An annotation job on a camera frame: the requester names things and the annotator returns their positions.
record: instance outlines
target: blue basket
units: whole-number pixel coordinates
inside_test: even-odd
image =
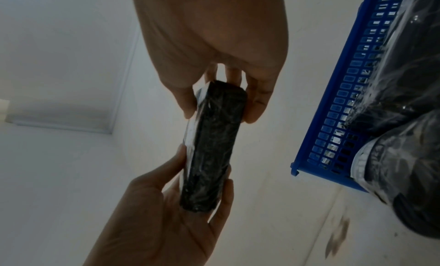
[[[350,177],[359,149],[371,137],[343,124],[381,58],[381,46],[402,0],[364,0],[295,161],[298,171],[364,190]]]

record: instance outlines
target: person's left hand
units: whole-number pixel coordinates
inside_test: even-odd
[[[225,180],[221,203],[210,214],[179,206],[179,179],[163,187],[185,166],[186,147],[157,169],[134,179],[104,227],[84,266],[202,266],[214,251],[234,199]]]

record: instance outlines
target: black wrapped package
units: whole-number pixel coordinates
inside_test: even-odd
[[[352,177],[411,230],[440,238],[440,110],[366,144]]]
[[[188,211],[209,212],[216,208],[223,189],[247,94],[215,81],[200,89],[196,98],[198,108],[184,138],[187,164],[180,175],[180,205]]]
[[[380,135],[440,107],[440,0],[405,0],[346,124]]]

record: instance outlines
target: black rectangular object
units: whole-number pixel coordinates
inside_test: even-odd
[[[187,164],[180,177],[180,205],[188,211],[209,212],[216,208],[223,189],[247,94],[240,87],[214,81],[196,97],[198,108],[183,140]]]

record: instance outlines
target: black plastic-wrapped item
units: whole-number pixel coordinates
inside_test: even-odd
[[[187,164],[180,175],[180,205],[188,211],[209,212],[216,208],[223,189],[247,94],[240,87],[215,81],[196,97],[197,112],[184,138]]]
[[[411,230],[440,238],[440,110],[366,144],[352,177]]]
[[[346,125],[380,135],[440,107],[440,0],[406,0]]]

